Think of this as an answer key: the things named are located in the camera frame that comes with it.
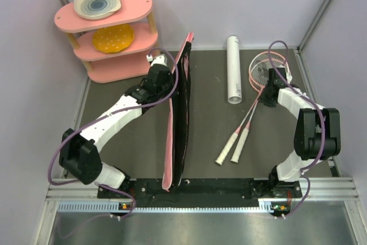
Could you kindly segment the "pink badminton racket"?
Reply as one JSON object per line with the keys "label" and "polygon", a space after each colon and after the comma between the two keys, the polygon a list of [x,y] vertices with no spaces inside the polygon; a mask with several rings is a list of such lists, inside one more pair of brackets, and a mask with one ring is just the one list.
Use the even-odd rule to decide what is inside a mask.
{"label": "pink badminton racket", "polygon": [[242,130],[240,130],[239,133],[238,133],[237,132],[237,129],[234,131],[234,133],[228,139],[226,145],[224,146],[224,148],[222,149],[221,153],[219,154],[219,156],[215,160],[215,163],[217,165],[221,166],[223,164],[224,160],[226,159],[228,153],[230,152],[230,150],[233,147],[233,145],[235,144],[235,142],[238,143],[239,136],[241,135]]}
{"label": "pink badminton racket", "polygon": [[252,88],[258,93],[258,95],[255,98],[253,104],[251,105],[249,111],[247,112],[245,118],[243,119],[240,127],[237,129],[238,133],[240,130],[242,130],[242,132],[241,135],[239,136],[238,143],[231,158],[231,162],[233,163],[238,163],[239,158],[241,156],[241,152],[243,150],[243,147],[245,145],[249,133],[251,120],[255,113],[257,104],[259,102],[260,94],[263,92],[263,89],[266,86],[269,79],[268,70],[270,68],[272,68],[272,65],[270,63],[267,51],[258,54],[250,62],[248,68],[249,83],[252,86]]}

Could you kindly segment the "white shuttlecock tube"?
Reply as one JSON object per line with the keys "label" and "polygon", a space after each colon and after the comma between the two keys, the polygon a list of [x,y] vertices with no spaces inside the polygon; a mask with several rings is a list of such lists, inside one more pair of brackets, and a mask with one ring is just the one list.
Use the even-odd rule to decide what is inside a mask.
{"label": "white shuttlecock tube", "polygon": [[230,104],[242,101],[239,39],[227,38],[227,98]]}

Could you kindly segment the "pink racket bag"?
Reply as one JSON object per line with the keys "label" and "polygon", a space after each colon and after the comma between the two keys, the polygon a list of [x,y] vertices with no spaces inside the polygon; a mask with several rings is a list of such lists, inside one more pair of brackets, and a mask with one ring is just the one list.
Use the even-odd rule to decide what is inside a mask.
{"label": "pink racket bag", "polygon": [[169,192],[181,183],[189,140],[189,110],[191,94],[190,54],[194,33],[188,33],[175,63],[178,68],[178,84],[169,99],[169,118],[165,151],[162,189]]}

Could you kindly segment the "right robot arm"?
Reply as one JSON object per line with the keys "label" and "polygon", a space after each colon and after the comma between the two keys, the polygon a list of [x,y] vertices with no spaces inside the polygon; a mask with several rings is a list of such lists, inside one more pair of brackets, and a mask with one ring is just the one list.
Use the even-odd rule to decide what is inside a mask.
{"label": "right robot arm", "polygon": [[287,78],[285,68],[270,68],[267,75],[260,101],[268,107],[279,104],[297,119],[294,149],[268,177],[268,191],[279,197],[309,170],[314,161],[319,163],[340,153],[341,123],[336,108],[316,107],[299,88],[286,84],[283,81]]}

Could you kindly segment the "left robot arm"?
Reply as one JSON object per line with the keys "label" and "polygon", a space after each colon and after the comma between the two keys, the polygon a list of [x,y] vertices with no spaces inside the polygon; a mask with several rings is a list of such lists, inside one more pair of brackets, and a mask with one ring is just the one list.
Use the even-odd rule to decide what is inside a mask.
{"label": "left robot arm", "polygon": [[142,82],[130,87],[104,114],[81,131],[68,129],[63,134],[59,165],[84,185],[106,185],[116,196],[126,196],[129,176],[102,162],[99,152],[124,126],[166,99],[173,87],[169,67],[152,64]]}

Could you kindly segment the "pink three-tier wooden shelf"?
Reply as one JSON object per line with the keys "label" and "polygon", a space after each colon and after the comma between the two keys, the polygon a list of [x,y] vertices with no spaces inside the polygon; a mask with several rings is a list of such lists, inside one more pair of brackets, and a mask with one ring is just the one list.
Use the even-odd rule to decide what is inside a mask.
{"label": "pink three-tier wooden shelf", "polygon": [[96,83],[145,75],[158,45],[152,0],[73,0],[54,22]]}

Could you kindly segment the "yellow dotted plate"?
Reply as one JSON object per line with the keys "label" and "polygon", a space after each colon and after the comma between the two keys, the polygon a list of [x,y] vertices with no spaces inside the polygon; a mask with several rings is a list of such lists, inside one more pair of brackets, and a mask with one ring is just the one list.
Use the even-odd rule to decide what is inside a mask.
{"label": "yellow dotted plate", "polygon": [[124,51],[132,44],[134,38],[132,26],[120,24],[98,29],[92,36],[92,43],[99,52],[110,54]]}

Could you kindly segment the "white blue ceramic bowl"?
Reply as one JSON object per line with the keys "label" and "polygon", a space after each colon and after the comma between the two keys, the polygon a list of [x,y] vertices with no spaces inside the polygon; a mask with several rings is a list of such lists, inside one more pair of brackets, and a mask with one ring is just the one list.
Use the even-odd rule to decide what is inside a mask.
{"label": "white blue ceramic bowl", "polygon": [[74,11],[86,20],[107,18],[121,7],[121,0],[73,0]]}

